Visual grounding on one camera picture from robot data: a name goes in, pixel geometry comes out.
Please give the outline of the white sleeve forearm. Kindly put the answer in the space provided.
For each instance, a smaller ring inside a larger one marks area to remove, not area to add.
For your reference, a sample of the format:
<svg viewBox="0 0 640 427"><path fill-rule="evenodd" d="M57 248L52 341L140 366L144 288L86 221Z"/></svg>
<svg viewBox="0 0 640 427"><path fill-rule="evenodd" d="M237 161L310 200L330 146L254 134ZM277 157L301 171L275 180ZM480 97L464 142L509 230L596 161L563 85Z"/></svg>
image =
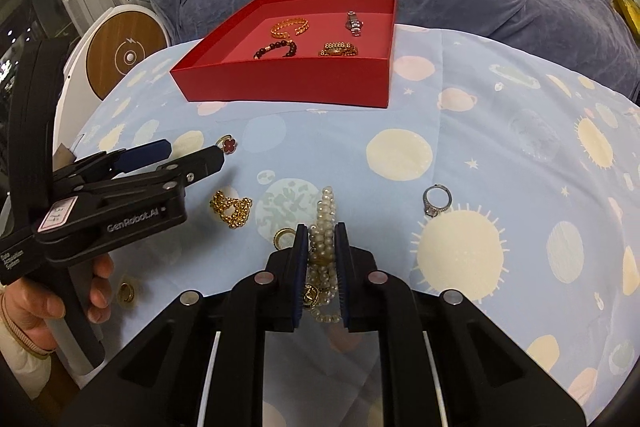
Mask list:
<svg viewBox="0 0 640 427"><path fill-rule="evenodd" d="M0 325L2 357L29 399L40 396L51 376L51 358L40 359L29 353L11 335L4 322Z"/></svg>

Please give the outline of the person's left hand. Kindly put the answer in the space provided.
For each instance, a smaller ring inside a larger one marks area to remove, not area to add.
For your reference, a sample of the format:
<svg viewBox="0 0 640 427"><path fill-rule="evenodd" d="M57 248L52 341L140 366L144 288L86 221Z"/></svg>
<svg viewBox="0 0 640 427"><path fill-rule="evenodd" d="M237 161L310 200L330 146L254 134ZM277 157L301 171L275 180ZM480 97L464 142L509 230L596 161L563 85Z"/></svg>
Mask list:
<svg viewBox="0 0 640 427"><path fill-rule="evenodd" d="M108 280L114 272L111 256L95 257L92 271L90 305L86 314L93 324L102 324L111 317L113 291ZM21 279L6 286L3 304L10 323L38 349L51 351L58 347L46 323L47 320L65 317L64 303L55 293L35 282Z"/></svg>

